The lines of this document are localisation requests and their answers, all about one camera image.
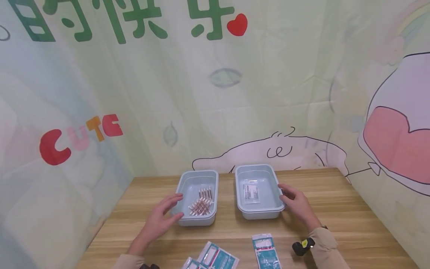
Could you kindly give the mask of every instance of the red heart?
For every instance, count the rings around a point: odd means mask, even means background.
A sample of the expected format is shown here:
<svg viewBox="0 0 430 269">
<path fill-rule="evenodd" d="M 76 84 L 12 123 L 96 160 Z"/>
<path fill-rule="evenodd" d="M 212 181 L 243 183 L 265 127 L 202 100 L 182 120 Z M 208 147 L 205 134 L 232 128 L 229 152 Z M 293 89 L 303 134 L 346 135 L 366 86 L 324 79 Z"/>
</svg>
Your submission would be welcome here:
<svg viewBox="0 0 430 269">
<path fill-rule="evenodd" d="M 367 120 L 363 138 L 389 171 L 424 184 L 430 183 L 430 130 L 409 131 L 405 115 L 377 107 Z"/>
<path fill-rule="evenodd" d="M 236 16 L 236 19 L 227 23 L 227 29 L 229 30 L 229 32 L 237 37 L 243 36 L 246 32 L 247 27 L 248 19 L 246 18 L 245 14 L 242 13 L 238 14 Z"/>
</svg>

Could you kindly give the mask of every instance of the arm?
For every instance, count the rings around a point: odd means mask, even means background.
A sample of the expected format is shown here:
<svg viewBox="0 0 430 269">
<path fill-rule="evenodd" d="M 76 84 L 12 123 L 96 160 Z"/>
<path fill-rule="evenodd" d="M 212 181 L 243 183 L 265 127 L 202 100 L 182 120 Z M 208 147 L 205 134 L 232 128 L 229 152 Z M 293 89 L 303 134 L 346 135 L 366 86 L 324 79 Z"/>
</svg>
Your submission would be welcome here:
<svg viewBox="0 0 430 269">
<path fill-rule="evenodd" d="M 301 191 L 286 184 L 279 184 L 278 186 L 283 193 L 279 198 L 301 220 L 309 232 L 309 237 L 315 241 L 315 245 L 310 251 L 318 269 L 349 269 L 338 251 L 335 238 L 329 230 L 323 228 L 306 196 Z"/>
<path fill-rule="evenodd" d="M 169 195 L 151 211 L 145 226 L 130 244 L 126 254 L 120 256 L 113 269 L 140 269 L 142 267 L 143 254 L 149 245 L 184 216 L 184 213 L 178 213 L 171 218 L 164 218 L 164 215 L 182 199 L 181 193 Z"/>
</svg>

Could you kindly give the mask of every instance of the blue and white package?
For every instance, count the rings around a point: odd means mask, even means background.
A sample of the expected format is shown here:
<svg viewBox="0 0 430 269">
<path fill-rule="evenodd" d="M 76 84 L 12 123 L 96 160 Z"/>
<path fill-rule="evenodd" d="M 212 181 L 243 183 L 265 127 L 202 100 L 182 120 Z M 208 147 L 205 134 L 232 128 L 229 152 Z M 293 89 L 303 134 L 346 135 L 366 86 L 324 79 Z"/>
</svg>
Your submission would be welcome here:
<svg viewBox="0 0 430 269">
<path fill-rule="evenodd" d="M 182 269 L 207 269 L 207 268 L 202 266 L 195 259 L 188 257 L 187 261 L 184 263 L 184 266 L 182 266 Z"/>
<path fill-rule="evenodd" d="M 282 269 L 271 234 L 253 235 L 252 244 L 260 269 Z"/>
<path fill-rule="evenodd" d="M 197 259 L 209 269 L 235 269 L 239 259 L 212 242 L 208 242 Z"/>
</svg>

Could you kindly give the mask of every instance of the red letter c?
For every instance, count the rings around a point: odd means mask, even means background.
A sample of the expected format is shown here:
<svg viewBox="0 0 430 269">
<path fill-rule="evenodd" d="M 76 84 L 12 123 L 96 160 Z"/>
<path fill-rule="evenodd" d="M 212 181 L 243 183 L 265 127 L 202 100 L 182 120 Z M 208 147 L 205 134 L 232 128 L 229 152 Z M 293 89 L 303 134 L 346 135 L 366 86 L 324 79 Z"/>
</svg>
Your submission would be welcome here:
<svg viewBox="0 0 430 269">
<path fill-rule="evenodd" d="M 40 155 L 42 159 L 50 165 L 59 165 L 64 163 L 72 154 L 69 148 L 62 151 L 55 149 L 55 143 L 61 136 L 61 131 L 58 129 L 46 132 L 40 139 Z"/>
</svg>

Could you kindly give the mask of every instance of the hand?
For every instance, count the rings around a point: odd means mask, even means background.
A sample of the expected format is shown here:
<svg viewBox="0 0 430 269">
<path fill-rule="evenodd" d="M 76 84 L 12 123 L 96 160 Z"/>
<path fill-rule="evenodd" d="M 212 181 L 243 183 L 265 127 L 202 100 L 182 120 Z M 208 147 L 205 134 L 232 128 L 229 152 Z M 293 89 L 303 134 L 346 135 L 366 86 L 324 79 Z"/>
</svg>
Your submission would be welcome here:
<svg viewBox="0 0 430 269">
<path fill-rule="evenodd" d="M 184 213 L 180 212 L 170 218 L 164 218 L 164 215 L 171 210 L 178 201 L 182 200 L 183 194 L 176 193 L 166 196 L 149 214 L 149 217 L 143 226 L 138 236 L 133 240 L 127 254 L 142 256 L 150 243 L 157 240 L 160 236 L 165 234 L 178 220 L 180 220 Z"/>
<path fill-rule="evenodd" d="M 281 188 L 284 194 L 280 195 L 279 199 L 281 199 L 281 201 L 290 208 L 291 212 L 301 220 L 308 232 L 323 226 L 310 207 L 306 196 L 301 191 L 286 184 L 278 184 L 278 187 Z"/>
</svg>

